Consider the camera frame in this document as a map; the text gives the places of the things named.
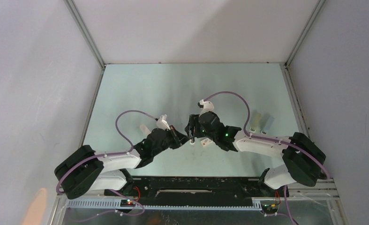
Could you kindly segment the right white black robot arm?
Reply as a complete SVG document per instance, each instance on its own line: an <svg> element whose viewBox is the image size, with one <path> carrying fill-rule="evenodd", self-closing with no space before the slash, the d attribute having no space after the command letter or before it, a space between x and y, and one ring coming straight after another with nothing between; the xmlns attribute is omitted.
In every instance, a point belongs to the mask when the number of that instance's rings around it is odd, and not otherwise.
<svg viewBox="0 0 369 225"><path fill-rule="evenodd" d="M327 177L323 171L326 155L303 133L281 137L255 135L240 127L224 125L214 112L190 115L185 132L192 139L207 138L224 151L282 159L282 165L265 169L260 177L258 190L264 196L292 183L313 187L318 179Z"/></svg>

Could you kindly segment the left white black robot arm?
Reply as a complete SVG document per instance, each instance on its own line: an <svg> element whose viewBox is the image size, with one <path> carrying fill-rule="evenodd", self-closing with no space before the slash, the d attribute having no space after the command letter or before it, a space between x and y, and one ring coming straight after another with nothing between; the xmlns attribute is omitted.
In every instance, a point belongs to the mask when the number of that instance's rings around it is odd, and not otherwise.
<svg viewBox="0 0 369 225"><path fill-rule="evenodd" d="M178 149L189 140L171 126L153 129L127 152L96 154L91 146L83 145L54 169L58 179L56 191L70 200L104 189L129 195L134 183L128 169L145 167L161 152Z"/></svg>

